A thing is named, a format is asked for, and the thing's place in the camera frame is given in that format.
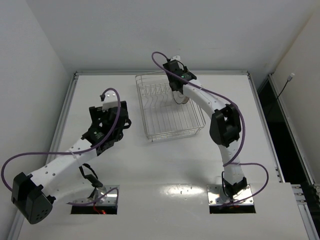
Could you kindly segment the black rimmed white plate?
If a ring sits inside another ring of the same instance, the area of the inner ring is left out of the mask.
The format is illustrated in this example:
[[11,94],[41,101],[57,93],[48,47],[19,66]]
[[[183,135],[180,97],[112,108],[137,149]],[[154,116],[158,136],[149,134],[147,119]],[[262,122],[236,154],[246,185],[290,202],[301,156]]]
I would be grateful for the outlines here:
[[178,104],[178,105],[183,105],[182,102],[184,100],[184,98],[186,97],[185,95],[183,95],[182,93],[180,93],[179,91],[172,91],[172,97],[173,100]]

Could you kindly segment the orange sunburst plate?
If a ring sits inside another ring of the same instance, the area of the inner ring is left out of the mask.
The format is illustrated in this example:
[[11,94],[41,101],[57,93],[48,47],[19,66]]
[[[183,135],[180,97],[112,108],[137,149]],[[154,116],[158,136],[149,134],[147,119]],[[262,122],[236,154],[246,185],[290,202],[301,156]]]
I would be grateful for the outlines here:
[[185,97],[185,98],[183,99],[183,101],[182,101],[182,104],[184,105],[184,104],[186,104],[188,101],[189,101],[189,98],[188,98],[188,97]]

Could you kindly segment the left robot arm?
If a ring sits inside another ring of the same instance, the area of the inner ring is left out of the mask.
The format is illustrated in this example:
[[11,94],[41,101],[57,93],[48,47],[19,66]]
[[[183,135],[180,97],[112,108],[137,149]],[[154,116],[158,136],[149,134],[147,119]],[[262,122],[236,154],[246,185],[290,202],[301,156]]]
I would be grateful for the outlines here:
[[54,160],[32,173],[14,177],[11,201],[30,224],[41,222],[52,211],[60,199],[58,185],[65,177],[113,147],[132,124],[126,101],[92,106],[89,113],[92,123],[73,146],[56,152]]

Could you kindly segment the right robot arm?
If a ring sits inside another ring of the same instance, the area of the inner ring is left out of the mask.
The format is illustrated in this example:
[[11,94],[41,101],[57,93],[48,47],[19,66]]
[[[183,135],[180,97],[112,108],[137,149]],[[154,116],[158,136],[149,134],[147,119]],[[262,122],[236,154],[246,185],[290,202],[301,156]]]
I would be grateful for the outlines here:
[[224,194],[232,199],[247,187],[247,179],[240,166],[239,149],[241,116],[233,104],[226,104],[214,95],[205,92],[197,77],[186,67],[180,68],[179,61],[168,59],[163,68],[175,101],[182,104],[194,101],[209,116],[209,135],[220,150],[224,175]]

